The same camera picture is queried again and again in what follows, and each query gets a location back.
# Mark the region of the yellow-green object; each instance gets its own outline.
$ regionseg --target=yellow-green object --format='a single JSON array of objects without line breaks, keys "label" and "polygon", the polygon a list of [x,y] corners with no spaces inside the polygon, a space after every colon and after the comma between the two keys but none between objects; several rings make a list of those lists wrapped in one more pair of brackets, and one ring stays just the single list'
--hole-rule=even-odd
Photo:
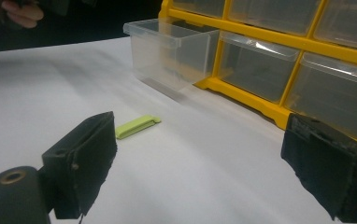
[{"label": "yellow-green object", "polygon": [[153,126],[159,122],[161,122],[160,118],[151,115],[145,115],[141,118],[134,119],[116,128],[115,137],[117,139],[123,139],[134,133],[138,133],[146,128],[149,128],[150,126]]}]

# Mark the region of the screw hole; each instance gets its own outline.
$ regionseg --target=screw hole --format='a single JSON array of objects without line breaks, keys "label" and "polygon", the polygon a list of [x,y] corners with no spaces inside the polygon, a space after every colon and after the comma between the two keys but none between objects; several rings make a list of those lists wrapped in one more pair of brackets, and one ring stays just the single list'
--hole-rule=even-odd
[{"label": "screw hole", "polygon": [[22,180],[26,176],[26,173],[22,170],[12,171],[4,175],[0,182],[3,185],[9,185]]}]

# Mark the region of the white table surface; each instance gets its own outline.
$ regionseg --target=white table surface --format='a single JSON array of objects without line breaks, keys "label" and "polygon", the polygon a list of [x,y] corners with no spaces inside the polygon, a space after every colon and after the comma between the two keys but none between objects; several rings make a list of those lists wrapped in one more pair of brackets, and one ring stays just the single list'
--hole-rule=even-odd
[{"label": "white table surface", "polygon": [[190,86],[174,100],[139,81],[128,37],[0,52],[0,173],[40,168],[44,151],[110,110],[116,126],[163,122],[118,141],[83,223],[340,223],[280,158],[284,131],[219,94]]}]

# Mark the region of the plastic storage bin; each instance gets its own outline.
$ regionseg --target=plastic storage bin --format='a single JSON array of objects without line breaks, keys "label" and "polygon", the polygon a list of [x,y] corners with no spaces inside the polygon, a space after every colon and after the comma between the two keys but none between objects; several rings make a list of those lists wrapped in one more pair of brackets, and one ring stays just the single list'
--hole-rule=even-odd
[{"label": "plastic storage bin", "polygon": [[159,19],[125,23],[131,36],[133,65],[175,91],[211,75],[219,31],[185,21]]},{"label": "plastic storage bin", "polygon": [[305,35],[320,0],[233,0],[229,20]]},{"label": "plastic storage bin", "polygon": [[315,37],[357,48],[357,0],[328,1]]},{"label": "plastic storage bin", "polygon": [[357,138],[357,66],[305,53],[285,106]]},{"label": "plastic storage bin", "polygon": [[225,0],[173,0],[173,7],[209,17],[221,18]]},{"label": "plastic storage bin", "polygon": [[299,50],[229,32],[221,32],[221,40],[219,78],[277,103]]}]

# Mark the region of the yellow storage drawer cabinet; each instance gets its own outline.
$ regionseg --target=yellow storage drawer cabinet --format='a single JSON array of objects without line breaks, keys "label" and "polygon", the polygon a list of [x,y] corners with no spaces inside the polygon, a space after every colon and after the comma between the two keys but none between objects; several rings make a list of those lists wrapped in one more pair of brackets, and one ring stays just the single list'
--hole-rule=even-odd
[{"label": "yellow storage drawer cabinet", "polygon": [[271,2],[164,0],[159,17],[220,30],[197,87],[253,107],[281,129],[299,113],[357,140],[357,20],[348,21],[357,0]]}]

